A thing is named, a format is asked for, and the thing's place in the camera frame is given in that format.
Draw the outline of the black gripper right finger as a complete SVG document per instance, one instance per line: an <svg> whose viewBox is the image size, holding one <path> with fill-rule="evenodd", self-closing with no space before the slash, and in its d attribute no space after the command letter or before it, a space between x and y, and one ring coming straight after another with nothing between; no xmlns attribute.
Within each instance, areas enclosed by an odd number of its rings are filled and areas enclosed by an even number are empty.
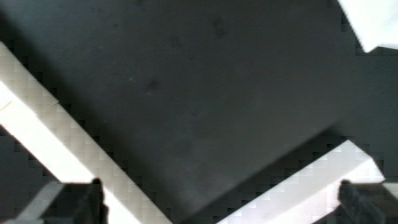
<svg viewBox="0 0 398 224"><path fill-rule="evenodd" d="M398 183L343 180L338 201L345 224L398 224Z"/></svg>

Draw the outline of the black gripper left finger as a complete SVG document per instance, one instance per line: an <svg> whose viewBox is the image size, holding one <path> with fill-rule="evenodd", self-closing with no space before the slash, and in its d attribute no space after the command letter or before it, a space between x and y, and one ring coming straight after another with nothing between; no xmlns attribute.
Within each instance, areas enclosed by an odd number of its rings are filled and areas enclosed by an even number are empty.
<svg viewBox="0 0 398 224"><path fill-rule="evenodd" d="M109 224L102 180L50 182L16 217L16 224Z"/></svg>

